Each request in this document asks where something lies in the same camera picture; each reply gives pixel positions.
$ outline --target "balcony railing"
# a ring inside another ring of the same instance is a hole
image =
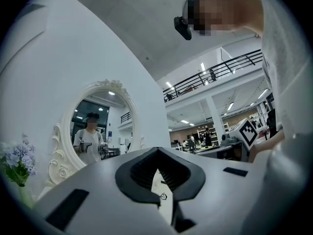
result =
[[[130,112],[127,112],[126,114],[124,114],[123,116],[121,116],[121,123],[122,122],[126,122],[128,120],[130,120],[132,118],[132,115]]]
[[[205,71],[203,70],[173,85],[171,88],[164,90],[164,101],[170,101],[201,86],[214,83],[218,79],[221,79],[222,76],[233,74],[235,71],[250,65],[256,65],[257,63],[262,62],[262,60],[263,54],[261,50],[258,49],[207,68]]]

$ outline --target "flower bouquet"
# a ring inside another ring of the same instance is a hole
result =
[[[32,199],[24,187],[28,177],[37,174],[36,162],[35,147],[29,143],[25,133],[20,144],[0,144],[0,168],[10,181],[19,186],[21,199],[29,207]]]

